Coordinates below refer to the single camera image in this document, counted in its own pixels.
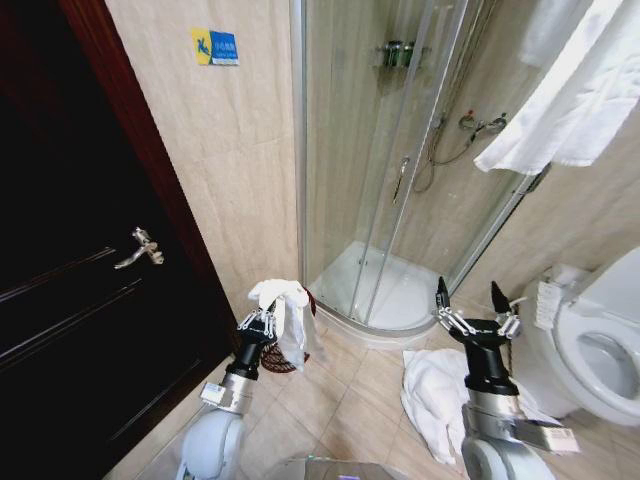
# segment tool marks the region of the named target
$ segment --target wicker basket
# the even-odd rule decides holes
[[[311,292],[307,290],[307,295],[309,295],[309,302],[311,303],[311,313],[315,316],[316,314],[316,300],[311,295]],[[278,347],[278,342],[273,345],[269,345],[262,351],[262,355],[260,357],[262,366],[274,373],[291,373],[296,367],[294,367],[291,363],[284,358],[280,347]],[[309,360],[309,354],[304,354],[304,361]]]

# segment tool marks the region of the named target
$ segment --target dark wooden door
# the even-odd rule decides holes
[[[157,131],[132,142],[56,2],[1,17],[3,464],[97,478],[230,352],[233,319],[166,152],[139,158]],[[137,226],[164,263],[114,269]]]

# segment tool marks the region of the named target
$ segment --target door handle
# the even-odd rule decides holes
[[[136,260],[138,260],[145,253],[151,259],[151,263],[154,265],[162,265],[164,263],[164,255],[162,252],[158,250],[158,244],[156,242],[151,241],[151,237],[149,234],[142,230],[140,227],[136,227],[136,229],[131,233],[131,236],[135,238],[140,244],[140,248],[138,248],[133,255],[125,258],[123,261],[116,263],[113,268],[116,270],[120,270],[121,268],[126,268]]]
[[[402,185],[402,178],[404,177],[404,172],[407,169],[407,165],[411,158],[403,157],[402,163],[400,164],[400,173],[398,174],[398,182],[396,183],[396,189],[393,191],[393,204],[395,205],[398,201],[398,192],[400,192],[400,185]]]

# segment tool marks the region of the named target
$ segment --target metal robot arm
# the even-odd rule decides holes
[[[578,445],[569,428],[526,418],[518,387],[504,367],[500,346],[511,341],[520,320],[495,282],[491,284],[495,320],[464,319],[453,312],[444,279],[436,293],[436,317],[462,343],[469,375],[469,402],[462,413],[466,437],[462,455],[467,473],[476,479],[554,478],[540,457],[525,444],[553,453],[575,453]]]
[[[274,343],[275,318],[254,310],[238,326],[242,344],[219,385],[206,383],[200,398],[215,407],[193,424],[182,446],[176,480],[233,480],[244,440],[243,416],[249,411],[258,380],[260,354]]]

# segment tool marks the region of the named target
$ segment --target shower faucet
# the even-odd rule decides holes
[[[497,135],[504,130],[507,126],[507,112],[502,112],[499,117],[487,122],[485,120],[476,120],[473,110],[469,110],[465,115],[460,117],[458,126],[462,130],[473,130],[471,138],[469,139],[469,142],[473,142],[482,130],[492,135]]]

